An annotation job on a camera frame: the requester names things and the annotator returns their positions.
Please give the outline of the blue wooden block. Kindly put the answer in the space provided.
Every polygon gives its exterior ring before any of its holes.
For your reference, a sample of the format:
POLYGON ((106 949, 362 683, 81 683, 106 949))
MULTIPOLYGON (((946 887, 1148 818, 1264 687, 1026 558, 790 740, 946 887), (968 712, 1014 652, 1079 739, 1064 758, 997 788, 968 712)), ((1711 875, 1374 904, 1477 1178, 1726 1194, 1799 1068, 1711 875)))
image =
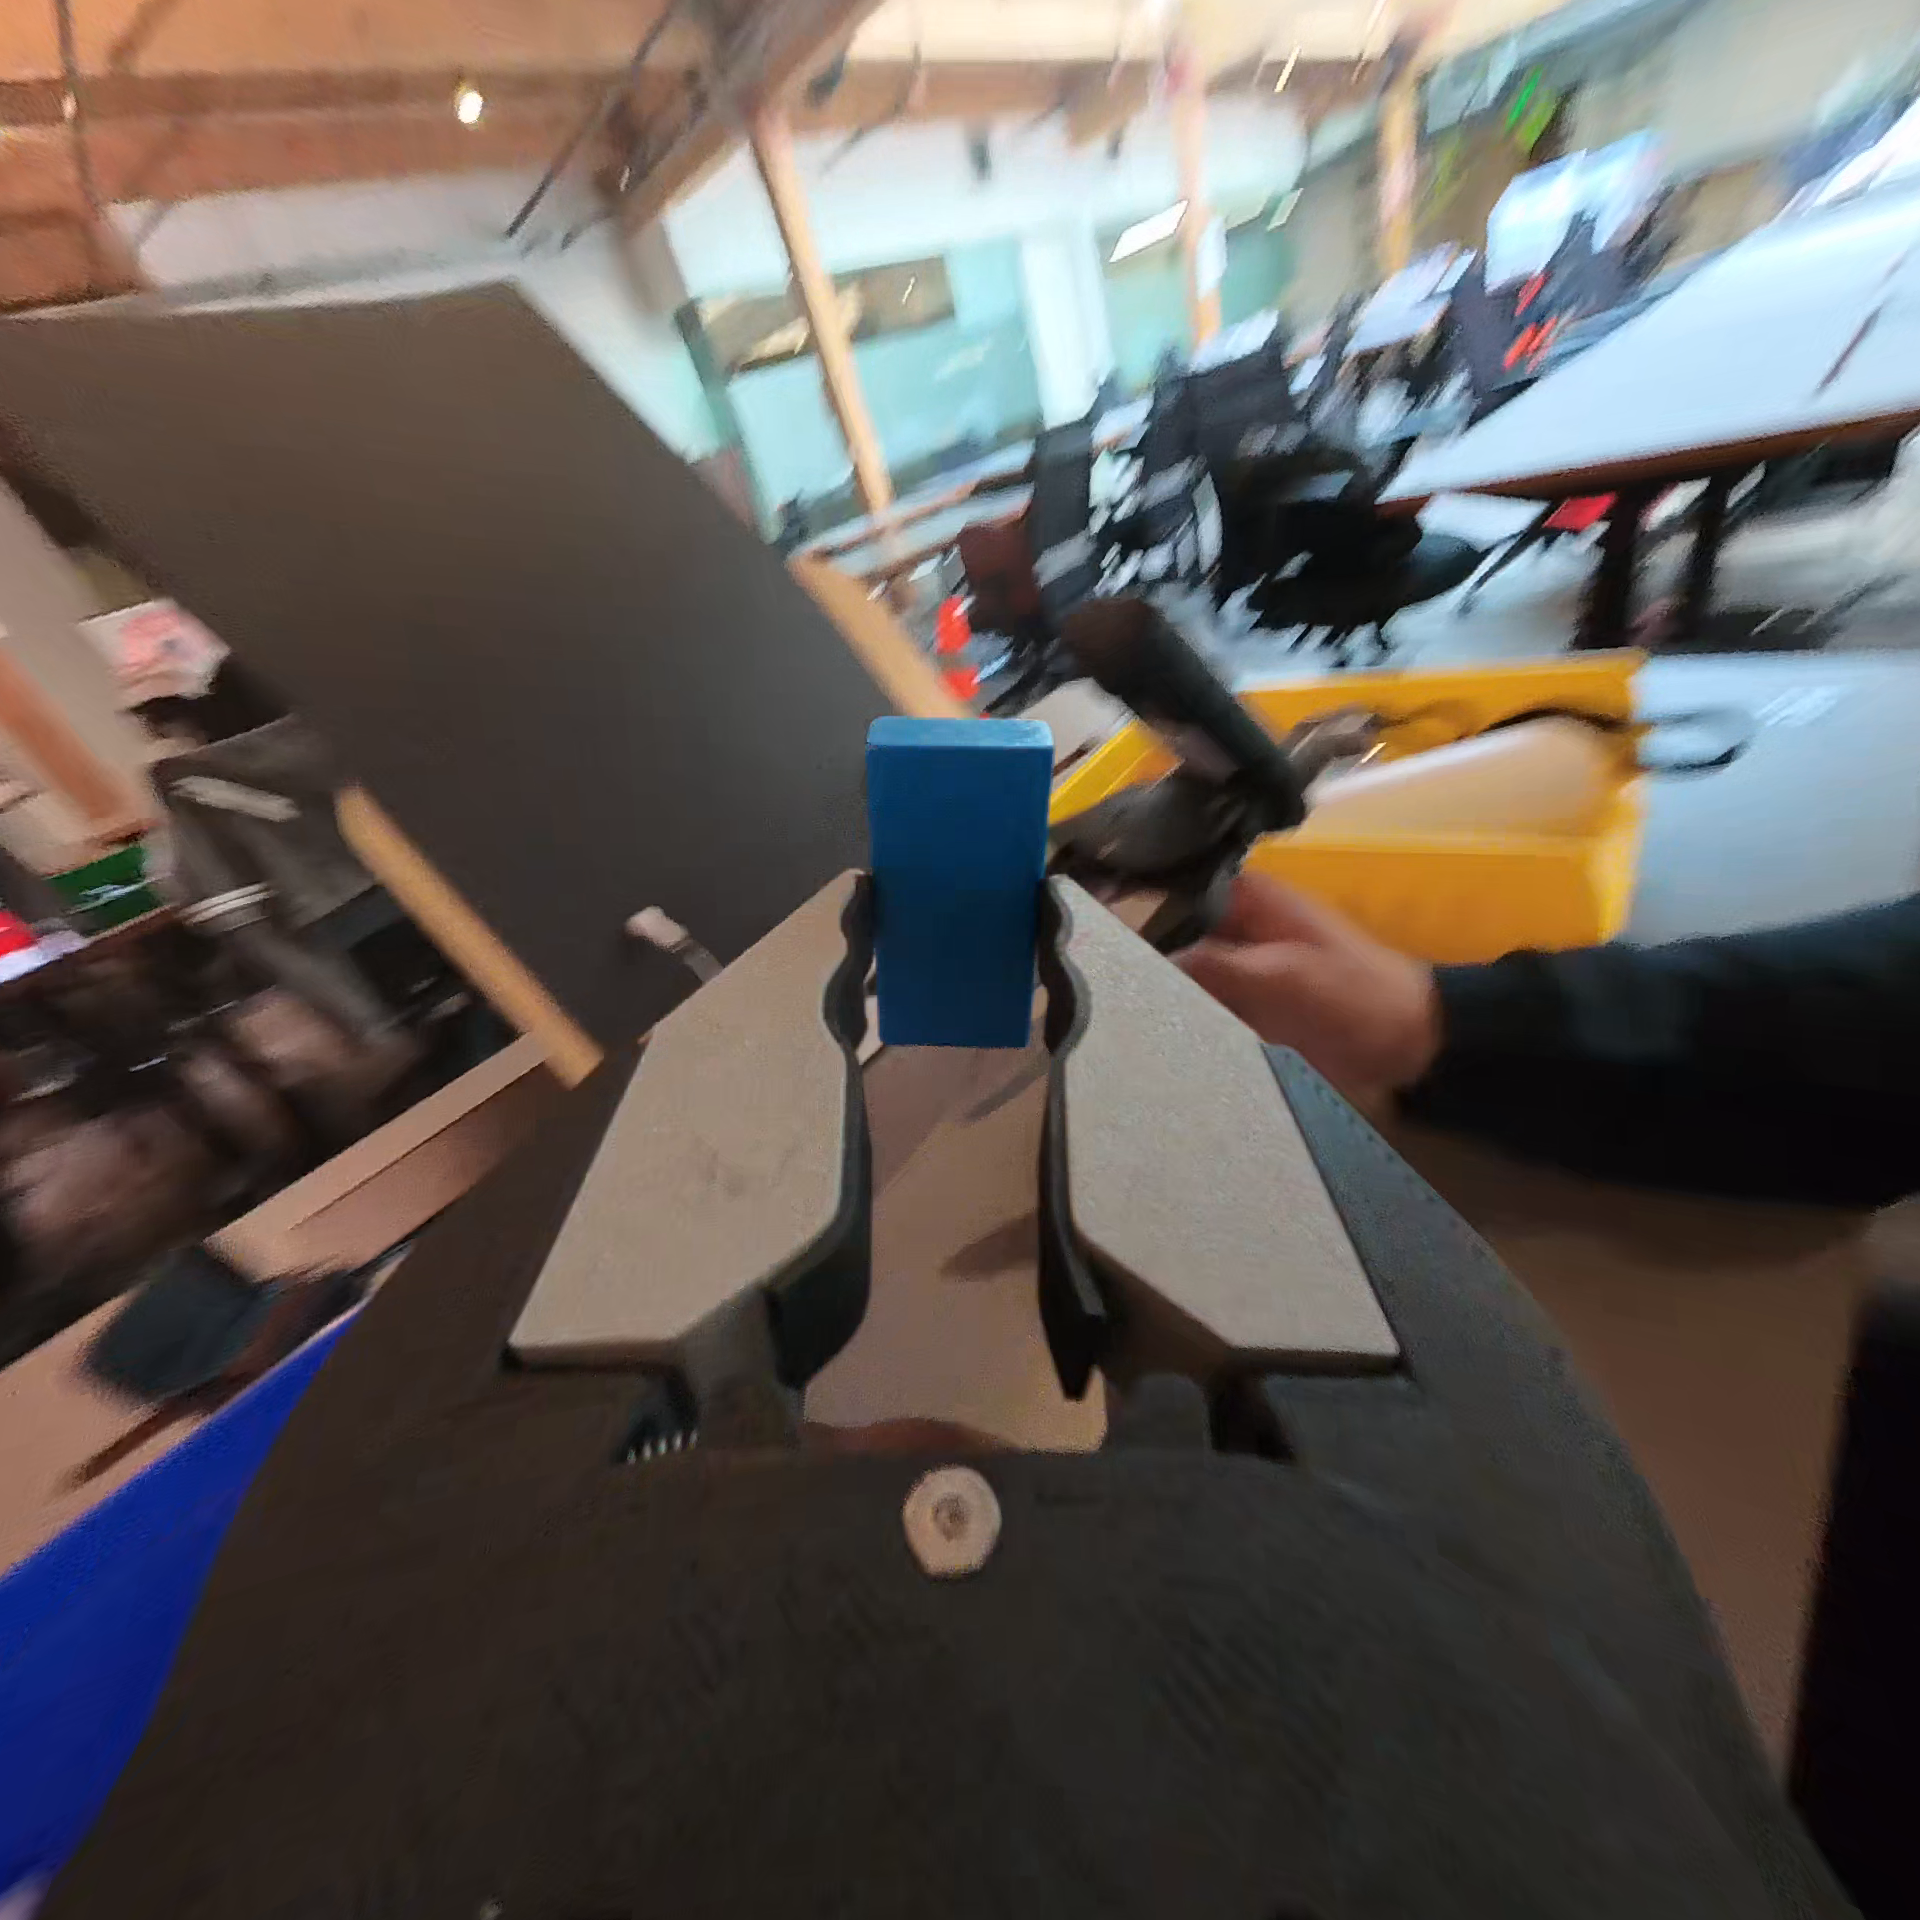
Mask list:
POLYGON ((1050 731, 884 716, 865 739, 880 1045, 1021 1050, 1038 990, 1050 731))

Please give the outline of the yellow plastic bin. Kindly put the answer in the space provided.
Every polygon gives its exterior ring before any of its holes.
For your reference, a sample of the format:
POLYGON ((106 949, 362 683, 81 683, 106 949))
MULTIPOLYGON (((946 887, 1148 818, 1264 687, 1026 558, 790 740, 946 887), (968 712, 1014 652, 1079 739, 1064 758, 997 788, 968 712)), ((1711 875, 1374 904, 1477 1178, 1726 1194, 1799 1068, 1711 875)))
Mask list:
MULTIPOLYGON (((1256 842, 1239 875, 1438 964, 1615 934, 1641 854, 1642 661, 1378 667, 1234 692, 1308 790, 1305 822, 1256 842)), ((1050 827, 1170 763, 1128 712, 1056 782, 1050 827)))

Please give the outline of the black office chair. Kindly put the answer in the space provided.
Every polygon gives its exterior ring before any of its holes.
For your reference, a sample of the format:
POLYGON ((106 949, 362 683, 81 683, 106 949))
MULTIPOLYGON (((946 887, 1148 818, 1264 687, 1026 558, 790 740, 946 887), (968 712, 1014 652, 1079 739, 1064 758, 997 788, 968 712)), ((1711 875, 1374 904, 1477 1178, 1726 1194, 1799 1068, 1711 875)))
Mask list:
POLYGON ((1482 544, 1380 509, 1376 471, 1311 428, 1282 356, 1199 367, 1183 396, 1216 500, 1216 612, 1239 606, 1254 629, 1321 636, 1344 666, 1378 663, 1398 612, 1455 592, 1482 565, 1482 544))

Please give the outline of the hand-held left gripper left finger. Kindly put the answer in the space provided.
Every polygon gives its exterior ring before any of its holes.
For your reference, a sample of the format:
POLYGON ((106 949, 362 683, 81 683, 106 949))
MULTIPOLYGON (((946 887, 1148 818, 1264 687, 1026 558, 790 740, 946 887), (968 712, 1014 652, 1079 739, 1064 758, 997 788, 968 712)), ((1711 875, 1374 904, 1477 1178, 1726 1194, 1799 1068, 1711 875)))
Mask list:
POLYGON ((632 1076, 510 1332, 525 1370, 802 1392, 872 1282, 872 882, 844 871, 712 971, 632 1076))

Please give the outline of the person's right hand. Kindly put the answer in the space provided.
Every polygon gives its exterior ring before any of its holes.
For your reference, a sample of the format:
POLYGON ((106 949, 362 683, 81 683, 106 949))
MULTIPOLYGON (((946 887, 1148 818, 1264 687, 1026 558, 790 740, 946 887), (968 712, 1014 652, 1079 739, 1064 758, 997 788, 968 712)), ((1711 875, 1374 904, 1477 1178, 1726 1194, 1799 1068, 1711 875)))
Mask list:
POLYGON ((1212 932, 1174 964, 1264 1045, 1295 1052, 1361 1106, 1413 1088, 1442 1047, 1425 962, 1261 874, 1232 882, 1212 932))

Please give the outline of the blue plastic bin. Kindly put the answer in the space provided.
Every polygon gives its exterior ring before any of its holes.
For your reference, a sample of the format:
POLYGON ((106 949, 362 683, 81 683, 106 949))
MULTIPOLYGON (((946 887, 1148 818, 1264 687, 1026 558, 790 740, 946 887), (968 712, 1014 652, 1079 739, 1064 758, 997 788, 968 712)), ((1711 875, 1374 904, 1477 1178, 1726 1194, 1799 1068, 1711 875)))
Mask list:
POLYGON ((152 1718, 212 1560, 306 1388, 367 1302, 252 1379, 141 1404, 85 1509, 2 1581, 2 1894, 34 1916, 152 1718))

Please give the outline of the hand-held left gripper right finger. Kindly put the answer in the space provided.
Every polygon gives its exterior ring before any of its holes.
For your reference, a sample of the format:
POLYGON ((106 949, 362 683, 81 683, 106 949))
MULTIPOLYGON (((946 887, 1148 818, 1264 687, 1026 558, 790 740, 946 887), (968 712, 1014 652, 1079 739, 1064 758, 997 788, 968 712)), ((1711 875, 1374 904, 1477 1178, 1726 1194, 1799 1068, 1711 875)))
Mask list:
POLYGON ((1040 1320, 1062 1392, 1397 1371, 1254 1031, 1072 880, 1045 885, 1040 983, 1040 1320))

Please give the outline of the long wood edged table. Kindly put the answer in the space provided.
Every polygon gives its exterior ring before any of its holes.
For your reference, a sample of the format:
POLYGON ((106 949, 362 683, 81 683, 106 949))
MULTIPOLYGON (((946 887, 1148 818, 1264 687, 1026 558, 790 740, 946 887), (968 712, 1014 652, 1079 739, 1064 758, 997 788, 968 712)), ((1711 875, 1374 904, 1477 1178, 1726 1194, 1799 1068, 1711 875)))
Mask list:
POLYGON ((1697 485, 1663 637, 1711 607, 1737 482, 1754 469, 1917 423, 1916 176, 1762 226, 1458 438, 1414 451, 1380 511, 1434 496, 1544 506, 1609 496, 1575 646, 1624 645, 1642 526, 1697 485))

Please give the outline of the person's right forearm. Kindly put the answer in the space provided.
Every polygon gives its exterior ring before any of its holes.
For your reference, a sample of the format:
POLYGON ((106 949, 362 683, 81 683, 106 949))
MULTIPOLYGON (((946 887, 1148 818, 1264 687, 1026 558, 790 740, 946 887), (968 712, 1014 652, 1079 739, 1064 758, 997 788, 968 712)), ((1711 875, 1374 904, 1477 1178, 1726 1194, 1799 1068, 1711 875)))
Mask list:
POLYGON ((1402 1111, 1575 1178, 1818 1208, 1917 1194, 1917 898, 1434 971, 1402 1111))

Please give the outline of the black felt display board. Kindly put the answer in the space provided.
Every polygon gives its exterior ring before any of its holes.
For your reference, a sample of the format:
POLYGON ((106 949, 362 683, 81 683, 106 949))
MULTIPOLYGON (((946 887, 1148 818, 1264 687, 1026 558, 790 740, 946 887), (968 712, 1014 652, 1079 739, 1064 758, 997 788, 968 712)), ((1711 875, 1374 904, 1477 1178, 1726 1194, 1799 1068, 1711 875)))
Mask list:
POLYGON ((553 1075, 865 864, 880 712, 958 716, 508 284, 5 322, 5 437, 316 730, 343 835, 553 1075))

